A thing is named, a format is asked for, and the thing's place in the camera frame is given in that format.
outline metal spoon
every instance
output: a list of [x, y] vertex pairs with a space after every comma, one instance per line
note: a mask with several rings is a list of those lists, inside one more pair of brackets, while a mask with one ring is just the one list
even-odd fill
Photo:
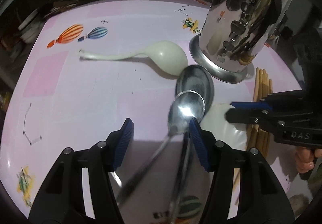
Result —
[[[214, 99], [214, 83], [209, 72], [202, 66], [191, 65], [186, 67], [180, 74], [175, 92], [193, 90], [199, 93], [205, 102], [205, 113], [209, 110]], [[182, 151], [178, 173], [175, 179], [172, 198], [169, 205], [168, 223], [175, 224], [180, 210], [181, 198], [186, 188], [187, 176], [191, 169], [193, 159], [192, 141], [189, 134], [185, 133], [182, 142]]]
[[160, 147], [146, 161], [130, 180], [121, 188], [116, 202], [118, 206], [133, 193], [141, 179], [146, 175], [164, 148], [168, 145], [174, 135], [183, 134], [189, 129], [189, 122], [192, 118], [201, 121], [205, 111], [203, 98], [192, 90], [181, 92], [171, 104], [168, 115], [168, 135], [162, 141]]

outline orange striped hot air balloon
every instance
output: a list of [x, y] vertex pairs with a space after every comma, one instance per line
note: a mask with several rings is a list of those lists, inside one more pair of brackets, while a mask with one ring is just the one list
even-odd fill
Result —
[[84, 27], [80, 24], [75, 24], [66, 29], [59, 37], [58, 39], [53, 40], [49, 42], [47, 45], [47, 48], [51, 48], [55, 43], [69, 43], [73, 41], [75, 38], [77, 38], [83, 31]]

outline table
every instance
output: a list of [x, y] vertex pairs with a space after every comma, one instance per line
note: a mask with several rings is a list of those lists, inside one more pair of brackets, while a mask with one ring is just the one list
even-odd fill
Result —
[[[167, 39], [180, 45], [189, 64], [195, 64], [189, 41], [202, 29], [209, 5], [196, 0], [106, 0], [82, 6], [49, 19], [39, 35], [14, 90], [7, 111], [0, 150], [0, 179], [17, 207], [28, 216], [30, 206], [52, 164], [65, 147], [90, 148], [120, 129], [125, 118], [134, 122], [134, 141], [117, 174], [122, 182], [154, 152], [167, 134], [167, 113], [174, 100], [176, 79], [147, 58], [127, 61], [80, 61], [79, 49], [118, 54]], [[197, 33], [183, 29], [199, 21]], [[68, 27], [78, 24], [79, 36], [54, 43]], [[98, 39], [86, 36], [96, 27], [108, 30]], [[254, 67], [265, 68], [274, 92], [300, 89], [275, 51], [264, 46], [239, 84], [214, 79], [214, 103], [251, 101]], [[175, 137], [148, 176], [122, 207], [125, 223], [162, 223], [168, 209], [181, 153], [182, 136]], [[284, 190], [294, 175], [289, 156], [293, 147], [271, 141], [268, 162]], [[186, 195], [204, 205], [209, 175], [196, 156]], [[119, 187], [112, 183], [115, 193]], [[83, 170], [86, 213], [94, 217], [88, 175]], [[238, 196], [234, 192], [232, 201]], [[230, 216], [236, 214], [232, 207]]]

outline printed cartoon design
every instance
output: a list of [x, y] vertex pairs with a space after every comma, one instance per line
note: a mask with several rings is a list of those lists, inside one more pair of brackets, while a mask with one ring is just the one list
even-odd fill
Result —
[[199, 3], [201, 3], [201, 4], [204, 4], [204, 5], [207, 5], [207, 3], [206, 3], [206, 2], [204, 2], [203, 0], [195, 0], [195, 1], [197, 1], [197, 2], [199, 2]]
[[220, 11], [220, 14], [219, 14], [220, 18], [217, 18], [216, 23], [220, 22], [221, 18], [225, 15], [225, 13], [226, 11]]
[[80, 24], [75, 24], [66, 29], [56, 40], [52, 40], [47, 45], [47, 48], [51, 48], [55, 43], [69, 43], [77, 38], [83, 31], [84, 27]]
[[[189, 224], [191, 220], [202, 211], [202, 203], [196, 196], [186, 196], [182, 199], [176, 224]], [[154, 219], [167, 218], [169, 212], [154, 212]], [[168, 221], [162, 221], [151, 224], [167, 224]]]
[[195, 34], [196, 32], [201, 32], [201, 30], [198, 29], [198, 20], [192, 20], [191, 18], [187, 18], [184, 21], [182, 21], [182, 23], [184, 23], [182, 28], [186, 29], [189, 27], [190, 31], [192, 31], [193, 34]]
[[189, 7], [189, 5], [182, 6], [182, 9], [175, 10], [174, 12], [180, 12], [186, 16], [188, 16], [184, 11], [187, 10], [186, 7]]
[[18, 177], [18, 185], [17, 192], [23, 194], [22, 199], [25, 202], [27, 207], [31, 207], [33, 204], [30, 201], [30, 191], [33, 187], [33, 182], [35, 176], [30, 176], [28, 174], [28, 166], [21, 168], [21, 171], [17, 174]]
[[35, 139], [33, 139], [33, 140], [30, 140], [29, 139], [29, 137], [27, 136], [27, 134], [26, 134], [26, 130], [25, 130], [25, 127], [26, 127], [26, 117], [27, 117], [27, 114], [28, 114], [28, 111], [30, 110], [30, 108], [31, 108], [31, 102], [30, 102], [30, 105], [29, 105], [29, 107], [28, 107], [28, 109], [27, 109], [27, 111], [26, 111], [26, 114], [25, 114], [25, 119], [24, 119], [24, 129], [23, 129], [23, 135], [26, 137], [26, 139], [28, 140], [28, 142], [29, 142], [29, 144], [30, 144], [30, 146], [31, 145], [33, 145], [33, 144], [35, 144], [36, 142], [38, 142], [38, 141], [40, 141], [40, 140], [42, 140], [42, 136], [40, 135], [39, 137], [37, 137], [37, 138], [35, 138]]
[[107, 34], [107, 28], [105, 27], [97, 27], [94, 28], [90, 33], [87, 34], [87, 36], [80, 37], [78, 41], [83, 41], [85, 38], [89, 39], [98, 39], [101, 37], [104, 37]]

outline blue striped hot air balloon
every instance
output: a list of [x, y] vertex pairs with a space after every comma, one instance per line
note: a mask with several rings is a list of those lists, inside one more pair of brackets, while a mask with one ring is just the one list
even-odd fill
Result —
[[88, 33], [87, 36], [83, 36], [79, 38], [78, 41], [83, 41], [85, 38], [98, 39], [98, 38], [104, 37], [106, 34], [107, 34], [107, 28], [97, 27], [97, 28], [94, 28], [90, 33]]

